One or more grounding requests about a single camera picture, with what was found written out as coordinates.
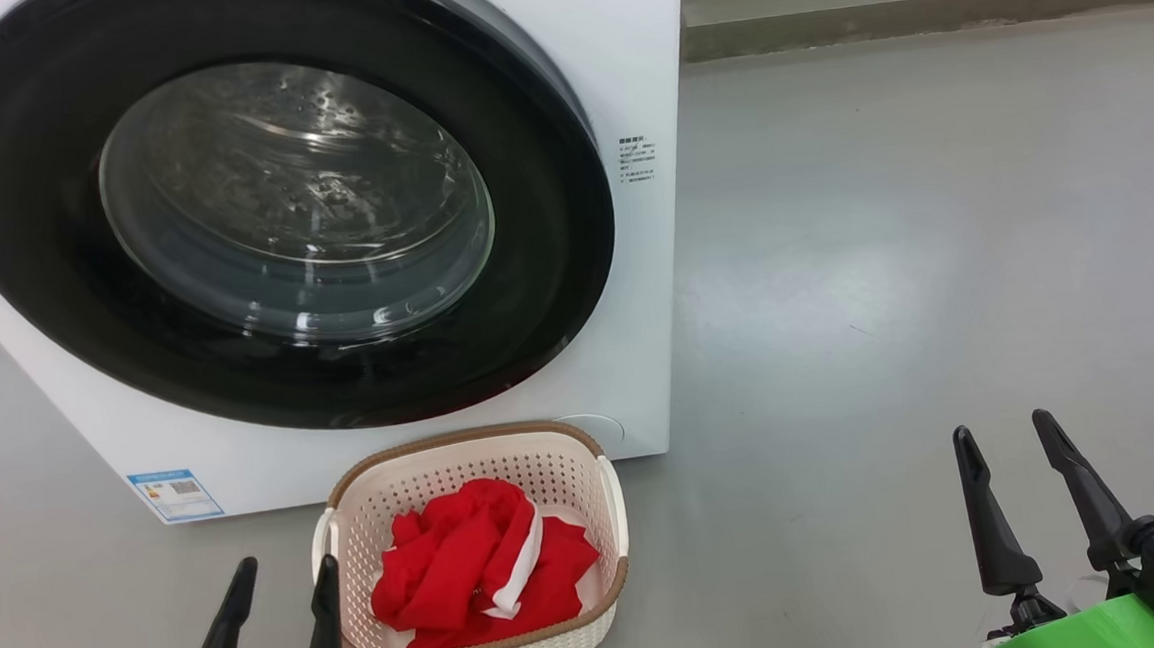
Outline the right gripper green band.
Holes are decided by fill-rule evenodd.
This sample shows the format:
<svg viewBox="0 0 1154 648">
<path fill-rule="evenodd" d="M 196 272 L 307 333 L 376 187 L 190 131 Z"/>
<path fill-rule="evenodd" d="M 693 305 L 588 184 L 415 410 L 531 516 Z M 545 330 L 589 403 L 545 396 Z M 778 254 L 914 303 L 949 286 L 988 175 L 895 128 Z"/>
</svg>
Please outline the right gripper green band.
<svg viewBox="0 0 1154 648">
<path fill-rule="evenodd" d="M 1032 410 L 1031 417 L 1048 464 L 1071 493 L 1093 570 L 1125 568 L 1154 538 L 1153 514 L 1130 514 L 1049 410 Z M 1154 648 L 1154 606 L 1136 594 L 1067 615 L 1037 592 L 1044 575 L 1011 530 L 974 435 L 965 425 L 951 436 L 982 590 L 997 598 L 1016 595 L 1011 625 L 992 631 L 982 648 Z"/>
</svg>

